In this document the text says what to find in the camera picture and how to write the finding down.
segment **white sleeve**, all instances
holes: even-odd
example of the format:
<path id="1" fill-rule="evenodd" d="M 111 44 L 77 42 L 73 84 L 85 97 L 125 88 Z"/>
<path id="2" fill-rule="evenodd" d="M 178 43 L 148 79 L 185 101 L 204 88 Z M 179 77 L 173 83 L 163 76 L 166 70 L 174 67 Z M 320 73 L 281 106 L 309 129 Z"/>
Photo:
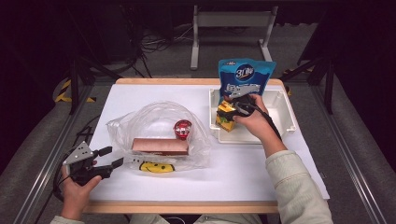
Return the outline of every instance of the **white sleeve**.
<path id="1" fill-rule="evenodd" d="M 294 151 L 277 152 L 265 164 L 276 190 L 283 224 L 332 223 L 329 205 Z"/>

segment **yellow object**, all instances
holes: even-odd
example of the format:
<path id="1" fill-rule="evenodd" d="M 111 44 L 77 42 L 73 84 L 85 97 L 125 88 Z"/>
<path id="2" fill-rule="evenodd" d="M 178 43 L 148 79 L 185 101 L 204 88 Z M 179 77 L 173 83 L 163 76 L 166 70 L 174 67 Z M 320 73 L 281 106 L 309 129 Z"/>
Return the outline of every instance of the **yellow object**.
<path id="1" fill-rule="evenodd" d="M 174 172 L 175 167 L 172 164 L 143 161 L 143 163 L 140 164 L 139 170 L 152 173 L 169 173 Z"/>
<path id="2" fill-rule="evenodd" d="M 235 108 L 227 101 L 222 101 L 221 104 L 218 106 L 218 110 L 224 112 L 230 112 L 230 111 L 234 111 Z M 222 118 L 219 115 L 216 115 L 216 124 L 219 125 L 220 128 L 224 129 L 225 131 L 230 132 L 233 130 L 235 121 L 228 121 L 226 118 Z"/>

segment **blue snack bag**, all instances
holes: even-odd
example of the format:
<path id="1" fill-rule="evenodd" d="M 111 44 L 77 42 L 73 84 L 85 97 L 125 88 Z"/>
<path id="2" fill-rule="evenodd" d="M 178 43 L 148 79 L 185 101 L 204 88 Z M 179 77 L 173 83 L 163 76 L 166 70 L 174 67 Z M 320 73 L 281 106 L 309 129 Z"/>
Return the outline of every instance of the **blue snack bag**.
<path id="1" fill-rule="evenodd" d="M 252 59 L 220 60 L 220 100 L 223 96 L 236 98 L 248 93 L 262 95 L 275 67 L 275 62 Z"/>

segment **left hand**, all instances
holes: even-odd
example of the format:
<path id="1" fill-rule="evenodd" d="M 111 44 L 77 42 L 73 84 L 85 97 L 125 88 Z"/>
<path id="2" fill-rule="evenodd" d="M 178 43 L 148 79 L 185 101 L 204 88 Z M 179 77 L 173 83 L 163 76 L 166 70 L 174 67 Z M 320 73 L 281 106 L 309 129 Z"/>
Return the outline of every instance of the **left hand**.
<path id="1" fill-rule="evenodd" d="M 62 167 L 64 181 L 64 208 L 61 216 L 72 220 L 80 220 L 84 207 L 90 200 L 91 191 L 102 180 L 101 176 L 92 178 L 86 185 L 80 186 L 71 177 L 68 177 L 66 168 Z"/>

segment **wooden table edge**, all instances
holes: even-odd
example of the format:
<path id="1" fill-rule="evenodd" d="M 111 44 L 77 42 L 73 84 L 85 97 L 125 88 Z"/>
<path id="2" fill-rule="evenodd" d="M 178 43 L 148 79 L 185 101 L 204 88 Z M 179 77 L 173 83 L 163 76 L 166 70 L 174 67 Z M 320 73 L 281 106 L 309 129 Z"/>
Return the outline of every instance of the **wooden table edge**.
<path id="1" fill-rule="evenodd" d="M 276 202 L 234 203 L 160 203 L 160 202 L 90 202 L 84 213 L 101 214 L 273 214 Z"/>
<path id="2" fill-rule="evenodd" d="M 144 85 L 220 85 L 218 78 L 119 78 L 116 84 L 144 84 Z M 267 85 L 282 85 L 277 78 L 270 78 Z"/>

